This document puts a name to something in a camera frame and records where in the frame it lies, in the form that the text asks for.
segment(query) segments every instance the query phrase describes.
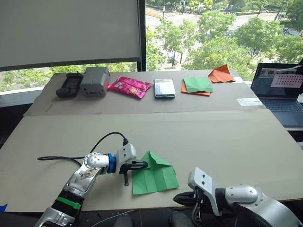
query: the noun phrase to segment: blue joint ring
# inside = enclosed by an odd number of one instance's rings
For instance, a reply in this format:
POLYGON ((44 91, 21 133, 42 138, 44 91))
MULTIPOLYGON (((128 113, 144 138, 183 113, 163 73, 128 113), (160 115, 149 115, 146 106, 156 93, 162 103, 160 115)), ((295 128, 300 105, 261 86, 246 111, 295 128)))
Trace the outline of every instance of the blue joint ring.
POLYGON ((108 168, 108 173, 111 174, 114 172, 114 167, 116 167, 116 157, 112 156, 111 153, 108 154, 109 158, 109 168, 108 168))

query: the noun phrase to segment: green tape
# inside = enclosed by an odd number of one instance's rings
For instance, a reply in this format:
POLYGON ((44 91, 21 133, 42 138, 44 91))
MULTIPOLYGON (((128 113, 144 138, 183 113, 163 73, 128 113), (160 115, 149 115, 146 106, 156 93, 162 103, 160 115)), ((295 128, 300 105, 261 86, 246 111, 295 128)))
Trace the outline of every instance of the green tape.
POLYGON ((79 203, 77 203, 77 202, 72 202, 72 201, 70 201, 70 200, 68 200, 68 199, 66 199, 66 198, 62 198, 62 197, 60 197, 60 196, 59 196, 56 200, 58 200, 58 201, 60 201, 60 202, 64 202, 65 204, 67 204, 67 205, 73 207, 75 210, 79 210, 80 207, 81 207, 81 205, 80 205, 79 203))

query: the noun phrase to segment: white label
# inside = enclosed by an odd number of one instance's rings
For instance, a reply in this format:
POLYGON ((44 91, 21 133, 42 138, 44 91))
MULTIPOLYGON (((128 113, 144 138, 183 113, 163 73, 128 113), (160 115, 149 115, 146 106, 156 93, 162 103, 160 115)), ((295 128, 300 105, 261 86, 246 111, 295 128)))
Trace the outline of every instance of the white label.
POLYGON ((119 87, 122 83, 119 82, 119 83, 116 83, 115 87, 119 87))
POLYGON ((236 98, 236 100, 241 106, 263 105, 258 98, 236 98))

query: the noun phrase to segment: laptop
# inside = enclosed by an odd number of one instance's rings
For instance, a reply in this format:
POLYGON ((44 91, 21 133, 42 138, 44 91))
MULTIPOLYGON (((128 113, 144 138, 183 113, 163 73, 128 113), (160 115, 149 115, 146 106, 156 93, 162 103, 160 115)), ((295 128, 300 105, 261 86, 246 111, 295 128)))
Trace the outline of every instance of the laptop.
POLYGON ((303 126, 303 64, 259 63, 250 88, 283 126, 303 126))

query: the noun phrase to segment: laptop keyboard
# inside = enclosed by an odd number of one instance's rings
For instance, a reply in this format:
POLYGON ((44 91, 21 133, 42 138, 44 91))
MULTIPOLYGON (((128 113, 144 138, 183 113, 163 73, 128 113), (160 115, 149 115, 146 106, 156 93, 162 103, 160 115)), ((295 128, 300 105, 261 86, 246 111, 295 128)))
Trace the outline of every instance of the laptop keyboard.
POLYGON ((303 107, 297 101, 262 99, 261 102, 272 111, 303 113, 303 107))

